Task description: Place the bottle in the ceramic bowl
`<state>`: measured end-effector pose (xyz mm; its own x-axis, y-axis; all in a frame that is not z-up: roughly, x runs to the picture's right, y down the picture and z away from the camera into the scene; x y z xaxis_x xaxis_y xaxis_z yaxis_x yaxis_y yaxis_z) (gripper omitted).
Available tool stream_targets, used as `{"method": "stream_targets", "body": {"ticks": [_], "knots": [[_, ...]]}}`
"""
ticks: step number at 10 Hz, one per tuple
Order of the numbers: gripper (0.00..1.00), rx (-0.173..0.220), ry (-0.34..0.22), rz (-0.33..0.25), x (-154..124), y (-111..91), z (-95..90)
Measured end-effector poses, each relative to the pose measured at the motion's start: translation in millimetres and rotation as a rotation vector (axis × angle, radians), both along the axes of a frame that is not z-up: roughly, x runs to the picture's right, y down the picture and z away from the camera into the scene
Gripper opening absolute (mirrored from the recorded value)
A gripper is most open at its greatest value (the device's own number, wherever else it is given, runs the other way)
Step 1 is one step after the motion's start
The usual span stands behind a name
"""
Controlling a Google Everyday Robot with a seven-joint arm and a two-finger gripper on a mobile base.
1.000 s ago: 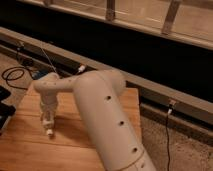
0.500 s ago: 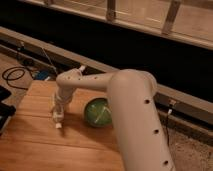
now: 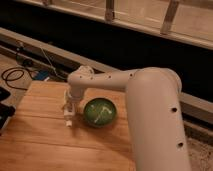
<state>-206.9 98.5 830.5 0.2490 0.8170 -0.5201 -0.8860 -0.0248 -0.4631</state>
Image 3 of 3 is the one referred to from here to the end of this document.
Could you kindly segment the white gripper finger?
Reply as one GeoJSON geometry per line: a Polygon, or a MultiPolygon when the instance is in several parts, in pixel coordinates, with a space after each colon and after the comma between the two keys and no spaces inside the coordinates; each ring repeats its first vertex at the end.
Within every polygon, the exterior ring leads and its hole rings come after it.
{"type": "Polygon", "coordinates": [[[79,103],[75,103],[74,104],[74,111],[75,111],[75,114],[78,114],[79,113],[79,103]]]}
{"type": "Polygon", "coordinates": [[[62,110],[63,110],[63,111],[68,111],[68,104],[67,104],[67,103],[64,103],[64,104],[63,104],[62,110]]]}

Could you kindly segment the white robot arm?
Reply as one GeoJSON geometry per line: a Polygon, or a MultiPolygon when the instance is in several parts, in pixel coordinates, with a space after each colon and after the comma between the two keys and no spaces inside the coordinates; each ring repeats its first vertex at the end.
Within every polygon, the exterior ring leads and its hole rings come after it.
{"type": "Polygon", "coordinates": [[[148,67],[96,74],[81,66],[67,78],[66,115],[88,88],[125,93],[136,171],[192,171],[180,106],[182,83],[171,69],[148,67]]]}

